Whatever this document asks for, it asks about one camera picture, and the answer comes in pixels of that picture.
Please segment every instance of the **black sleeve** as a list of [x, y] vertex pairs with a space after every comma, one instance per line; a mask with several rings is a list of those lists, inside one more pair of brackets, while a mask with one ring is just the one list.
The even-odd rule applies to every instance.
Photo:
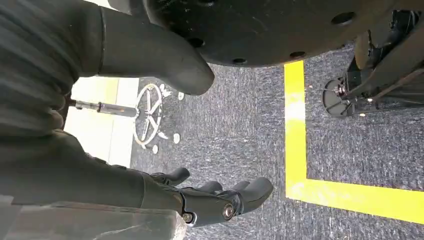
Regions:
[[86, 61], [93, 57], [84, 56], [88, 46], [82, 44], [93, 36], [82, 34], [89, 29], [75, 25], [81, 22], [75, 18], [100, 14], [94, 4], [82, 11], [74, 3], [0, 1], [0, 196], [13, 197], [17, 205], [66, 201], [138, 208], [144, 195], [139, 172], [89, 156], [75, 137], [57, 130], [64, 95], [80, 73], [90, 72]]
[[73, 0], [0, 1], [2, 138], [41, 137], [62, 127], [57, 110], [85, 64], [78, 32], [84, 21], [75, 20], [87, 16], [82, 9]]

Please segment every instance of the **prosthetic arm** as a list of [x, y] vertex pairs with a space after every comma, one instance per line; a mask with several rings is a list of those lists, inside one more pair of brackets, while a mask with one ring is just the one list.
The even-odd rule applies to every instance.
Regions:
[[82, 0], [2, 0], [0, 36], [0, 195], [13, 205], [169, 209], [203, 226], [253, 211], [271, 194], [266, 178], [227, 191], [217, 182], [176, 188], [185, 168], [149, 175], [110, 166], [57, 130], [57, 110], [79, 77], [154, 76], [205, 93], [214, 74], [178, 35]]

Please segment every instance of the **black wheel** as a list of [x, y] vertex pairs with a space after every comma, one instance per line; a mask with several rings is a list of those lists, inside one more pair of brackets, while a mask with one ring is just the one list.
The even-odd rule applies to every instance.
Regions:
[[340, 95], [345, 91], [341, 80], [330, 80], [322, 92], [322, 103], [325, 110], [333, 117], [347, 117], [351, 114], [352, 104], [342, 100]]

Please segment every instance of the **bolt hole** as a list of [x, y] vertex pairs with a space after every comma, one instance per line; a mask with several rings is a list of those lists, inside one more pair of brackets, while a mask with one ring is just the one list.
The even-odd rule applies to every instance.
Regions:
[[346, 47], [346, 44], [342, 44], [342, 45], [336, 47], [335, 49], [343, 49], [344, 47]]
[[197, 3], [204, 7], [212, 7], [216, 2], [217, 0], [197, 0]]
[[236, 58], [232, 61], [233, 64], [235, 65], [244, 65], [246, 64], [248, 61], [244, 58]]
[[205, 45], [205, 41], [197, 37], [190, 38], [188, 42], [193, 46], [193, 48], [196, 48], [196, 49], [201, 48]]
[[346, 26], [351, 24], [355, 17], [356, 17], [356, 13], [354, 13], [353, 11], [343, 12], [333, 17], [333, 19], [331, 20], [331, 23], [336, 26]]
[[298, 58], [302, 58], [306, 55], [306, 53], [304, 51], [295, 51], [290, 53], [290, 58], [292, 59], [298, 59]]

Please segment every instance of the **yellow floor line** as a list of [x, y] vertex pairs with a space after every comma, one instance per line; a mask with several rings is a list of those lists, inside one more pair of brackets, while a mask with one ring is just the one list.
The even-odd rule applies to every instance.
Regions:
[[303, 61], [284, 65], [284, 91], [287, 198], [424, 224], [422, 191], [307, 179]]

